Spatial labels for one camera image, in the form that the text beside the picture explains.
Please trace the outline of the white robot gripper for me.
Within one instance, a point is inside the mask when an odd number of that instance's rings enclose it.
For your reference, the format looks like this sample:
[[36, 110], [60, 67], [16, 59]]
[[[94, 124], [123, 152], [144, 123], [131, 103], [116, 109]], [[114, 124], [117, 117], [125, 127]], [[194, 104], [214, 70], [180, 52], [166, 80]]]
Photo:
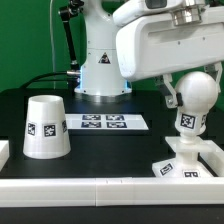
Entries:
[[183, 26], [175, 26], [171, 15], [163, 14], [141, 17], [121, 28], [116, 36], [116, 50], [125, 79], [137, 81], [158, 76], [156, 86], [167, 107], [176, 108], [183, 105], [182, 95], [171, 85], [169, 73], [205, 65], [205, 72], [220, 85], [222, 41], [223, 14], [205, 13], [201, 23]]

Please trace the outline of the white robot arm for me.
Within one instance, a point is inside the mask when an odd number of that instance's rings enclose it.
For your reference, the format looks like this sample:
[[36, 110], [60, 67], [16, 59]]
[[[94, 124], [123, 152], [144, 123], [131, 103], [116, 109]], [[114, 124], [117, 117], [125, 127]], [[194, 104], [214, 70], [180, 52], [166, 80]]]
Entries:
[[83, 0], [86, 60], [78, 92], [98, 100], [128, 93], [155, 77], [167, 106], [182, 104], [172, 74], [203, 67], [219, 80], [224, 63], [224, 6], [206, 0], [128, 0], [113, 14]]

